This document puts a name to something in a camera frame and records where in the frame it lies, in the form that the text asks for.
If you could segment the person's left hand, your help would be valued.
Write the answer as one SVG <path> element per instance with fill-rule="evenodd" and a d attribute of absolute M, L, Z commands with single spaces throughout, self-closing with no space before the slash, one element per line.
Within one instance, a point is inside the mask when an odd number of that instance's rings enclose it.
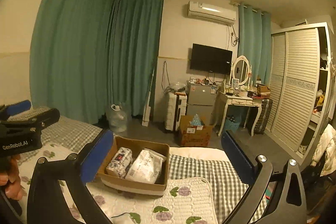
<path fill-rule="evenodd" d="M 20 155 L 13 155 L 9 161 L 9 169 L 1 172 L 1 186 L 5 187 L 7 198 L 17 201 L 23 197 L 23 189 L 21 188 L 21 179 L 18 169 L 18 160 L 20 159 Z"/>

